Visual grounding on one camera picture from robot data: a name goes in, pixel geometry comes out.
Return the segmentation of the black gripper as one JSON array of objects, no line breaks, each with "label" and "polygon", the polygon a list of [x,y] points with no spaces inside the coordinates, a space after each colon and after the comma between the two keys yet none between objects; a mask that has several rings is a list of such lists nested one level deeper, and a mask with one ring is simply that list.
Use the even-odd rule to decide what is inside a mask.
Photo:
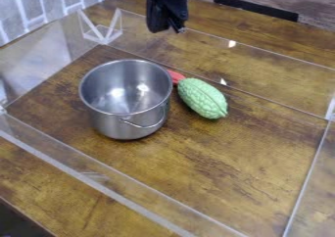
[{"label": "black gripper", "polygon": [[185,32],[188,0],[146,0],[146,27],[157,33],[170,26],[176,33]]}]

